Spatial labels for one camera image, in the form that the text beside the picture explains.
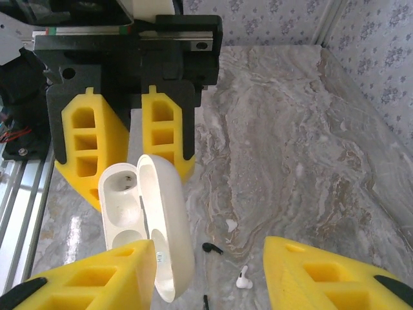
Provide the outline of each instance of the marble surface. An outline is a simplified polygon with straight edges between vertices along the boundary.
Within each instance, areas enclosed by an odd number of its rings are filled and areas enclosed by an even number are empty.
[[[139,113],[133,118],[139,124]],[[130,161],[140,149],[139,139],[131,143]],[[270,309],[266,236],[374,264],[413,285],[412,158],[328,51],[223,48],[219,83],[196,110],[196,156],[185,185],[196,275],[172,304],[154,293],[152,309],[202,309],[204,294],[210,309]],[[205,241],[224,255],[204,253]],[[34,273],[104,250],[99,213],[55,171]],[[235,286],[244,265],[251,290]]]

